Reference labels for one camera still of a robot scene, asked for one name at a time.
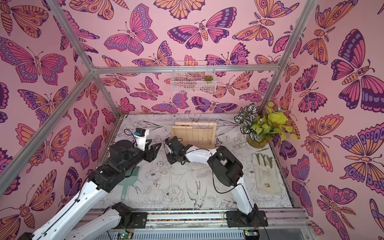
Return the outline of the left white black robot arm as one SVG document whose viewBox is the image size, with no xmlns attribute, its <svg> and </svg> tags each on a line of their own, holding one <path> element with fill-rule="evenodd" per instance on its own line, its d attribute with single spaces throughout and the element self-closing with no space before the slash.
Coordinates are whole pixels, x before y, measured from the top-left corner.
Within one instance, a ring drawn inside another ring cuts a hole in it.
<svg viewBox="0 0 384 240">
<path fill-rule="evenodd" d="M 100 217 L 77 227 L 78 222 L 91 207 L 109 194 L 120 182 L 132 176 L 133 169 L 142 161 L 157 158 L 161 144 L 152 144 L 145 137 L 138 138 L 136 146 L 121 140 L 109 147 L 106 162 L 89 176 L 78 195 L 64 206 L 45 225 L 34 233 L 24 233 L 21 240 L 92 240 L 119 226 L 128 227 L 133 222 L 132 209 L 123 203 L 114 204 Z"/>
</svg>

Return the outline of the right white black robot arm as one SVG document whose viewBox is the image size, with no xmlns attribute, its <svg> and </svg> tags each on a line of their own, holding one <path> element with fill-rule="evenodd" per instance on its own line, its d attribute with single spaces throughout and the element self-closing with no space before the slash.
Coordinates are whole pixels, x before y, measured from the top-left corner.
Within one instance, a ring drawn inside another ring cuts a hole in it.
<svg viewBox="0 0 384 240">
<path fill-rule="evenodd" d="M 260 225 L 262 217 L 259 216 L 259 208 L 249 196 L 246 187 L 242 163 L 224 146 L 215 149 L 204 149 L 193 145 L 184 146 L 177 137 L 165 140 L 166 154 L 169 163 L 201 163 L 209 166 L 213 174 L 213 183 L 219 180 L 221 184 L 229 187 L 229 190 L 218 194 L 232 193 L 237 204 L 237 211 L 231 212 L 233 219 L 241 225 Z"/>
</svg>

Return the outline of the small succulent in basket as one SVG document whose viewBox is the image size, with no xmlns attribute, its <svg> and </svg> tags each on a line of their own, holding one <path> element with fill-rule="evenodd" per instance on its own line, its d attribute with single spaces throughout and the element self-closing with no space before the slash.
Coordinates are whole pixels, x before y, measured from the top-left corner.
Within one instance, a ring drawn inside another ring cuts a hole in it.
<svg viewBox="0 0 384 240">
<path fill-rule="evenodd" d="M 214 77 L 211 75 L 207 75 L 204 77 L 204 81 L 206 82 L 212 82 L 214 80 Z"/>
</svg>

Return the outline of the potted green leafy plant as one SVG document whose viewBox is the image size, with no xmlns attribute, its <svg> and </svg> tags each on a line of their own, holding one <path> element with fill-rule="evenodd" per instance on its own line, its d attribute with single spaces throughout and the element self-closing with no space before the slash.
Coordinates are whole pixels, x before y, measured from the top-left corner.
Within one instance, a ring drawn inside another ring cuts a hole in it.
<svg viewBox="0 0 384 240">
<path fill-rule="evenodd" d="M 300 132 L 294 120 L 279 105 L 269 102 L 262 113 L 255 104 L 241 108 L 234 117 L 240 131 L 246 136 L 250 146 L 262 149 L 269 142 L 277 140 L 282 143 L 287 136 L 299 139 Z"/>
</svg>

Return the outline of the beige green gardening glove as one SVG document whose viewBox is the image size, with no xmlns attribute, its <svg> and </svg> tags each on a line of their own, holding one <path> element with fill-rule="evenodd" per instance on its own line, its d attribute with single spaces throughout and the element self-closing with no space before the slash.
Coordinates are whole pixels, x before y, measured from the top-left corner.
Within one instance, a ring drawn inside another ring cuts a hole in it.
<svg viewBox="0 0 384 240">
<path fill-rule="evenodd" d="M 258 192 L 266 195 L 281 195 L 282 190 L 278 178 L 275 159 L 261 153 L 252 154 L 255 180 Z"/>
</svg>

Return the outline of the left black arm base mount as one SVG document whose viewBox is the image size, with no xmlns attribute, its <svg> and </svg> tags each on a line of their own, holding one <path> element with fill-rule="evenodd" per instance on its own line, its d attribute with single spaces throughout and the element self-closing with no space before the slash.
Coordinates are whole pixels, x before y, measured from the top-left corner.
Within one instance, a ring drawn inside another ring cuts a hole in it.
<svg viewBox="0 0 384 240">
<path fill-rule="evenodd" d="M 134 212 L 132 208 L 123 203 L 114 204 L 112 210 L 116 210 L 121 218 L 116 228 L 144 229 L 146 227 L 147 212 Z"/>
</svg>

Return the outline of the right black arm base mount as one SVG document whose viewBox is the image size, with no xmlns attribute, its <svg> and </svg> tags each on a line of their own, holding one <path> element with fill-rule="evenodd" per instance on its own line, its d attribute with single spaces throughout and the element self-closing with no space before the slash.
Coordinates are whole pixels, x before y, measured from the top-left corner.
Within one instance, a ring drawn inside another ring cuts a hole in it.
<svg viewBox="0 0 384 240">
<path fill-rule="evenodd" d="M 268 227 L 269 223 L 265 211 L 260 211 L 256 204 L 249 214 L 237 211 L 225 212 L 225 219 L 229 228 L 234 227 Z"/>
</svg>

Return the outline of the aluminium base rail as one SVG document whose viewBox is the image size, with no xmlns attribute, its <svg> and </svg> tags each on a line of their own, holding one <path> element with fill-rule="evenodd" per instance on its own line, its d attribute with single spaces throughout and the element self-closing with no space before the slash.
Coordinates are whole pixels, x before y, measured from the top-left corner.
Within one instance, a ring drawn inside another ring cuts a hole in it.
<svg viewBox="0 0 384 240">
<path fill-rule="evenodd" d="M 149 211 L 144 229 L 113 228 L 93 240 L 316 240 L 307 214 L 298 209 L 261 209 L 268 227 L 229 228 L 225 212 L 218 210 Z M 91 211 L 81 227 L 104 213 Z"/>
</svg>

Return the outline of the metal cage frame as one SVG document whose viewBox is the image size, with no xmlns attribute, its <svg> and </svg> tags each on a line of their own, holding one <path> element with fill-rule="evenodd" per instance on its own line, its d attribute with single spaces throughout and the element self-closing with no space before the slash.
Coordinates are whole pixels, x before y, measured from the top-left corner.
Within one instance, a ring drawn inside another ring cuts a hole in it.
<svg viewBox="0 0 384 240">
<path fill-rule="evenodd" d="M 278 78 L 278 74 L 282 73 L 283 68 L 287 65 L 288 58 L 293 52 L 299 37 L 301 36 L 304 28 L 307 26 L 308 20 L 311 16 L 312 11 L 317 5 L 317 1 L 306 1 L 304 8 L 300 13 L 298 19 L 296 20 L 296 25 L 294 32 L 290 37 L 290 42 L 285 48 L 285 52 L 278 64 L 265 64 L 265 65 L 231 65 L 231 66 L 177 66 L 177 67 L 117 67 L 117 68 L 96 68 L 93 66 L 88 55 L 84 51 L 83 47 L 80 45 L 80 42 L 75 35 L 72 27 L 67 21 L 63 9 L 58 4 L 57 1 L 48 1 L 48 5 L 51 8 L 52 13 L 59 21 L 59 24 L 62 26 L 66 34 L 70 39 L 70 43 L 73 45 L 77 53 L 79 54 L 80 59 L 85 65 L 87 74 L 82 78 L 82 80 L 76 84 L 72 89 L 69 95 L 64 99 L 64 101 L 59 105 L 59 107 L 53 112 L 53 114 L 48 118 L 48 120 L 40 127 L 33 138 L 23 147 L 13 158 L 12 162 L 1 174 L 1 194 L 7 190 L 11 185 L 13 180 L 17 175 L 22 171 L 25 165 L 28 163 L 32 155 L 38 149 L 40 144 L 47 138 L 48 134 L 56 127 L 56 125 L 62 120 L 64 114 L 69 110 L 69 108 L 74 104 L 77 97 L 80 95 L 82 90 L 90 81 L 95 81 L 98 84 L 99 90 L 103 94 L 105 101 L 114 112 L 116 116 L 119 115 L 116 105 L 114 104 L 111 95 L 106 90 L 104 84 L 100 80 L 100 74 L 117 74 L 117 73 L 172 73 L 177 70 L 180 72 L 203 72 L 209 70 L 216 71 L 226 71 L 226 72 L 239 72 L 239 71 L 274 71 L 276 73 L 275 79 Z"/>
</svg>

